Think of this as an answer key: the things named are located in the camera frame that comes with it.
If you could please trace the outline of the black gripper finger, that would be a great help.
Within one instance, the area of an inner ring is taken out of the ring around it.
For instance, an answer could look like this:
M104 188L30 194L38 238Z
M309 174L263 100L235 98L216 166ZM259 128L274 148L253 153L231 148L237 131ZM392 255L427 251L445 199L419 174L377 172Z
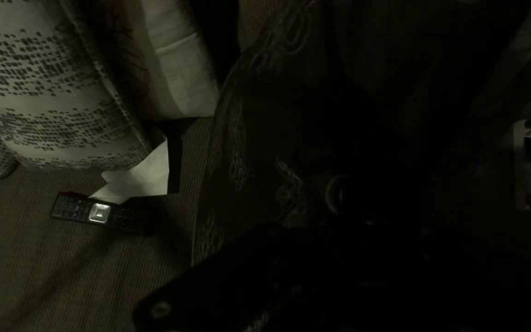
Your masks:
M452 233L261 225L133 310L137 332L531 332L522 266Z

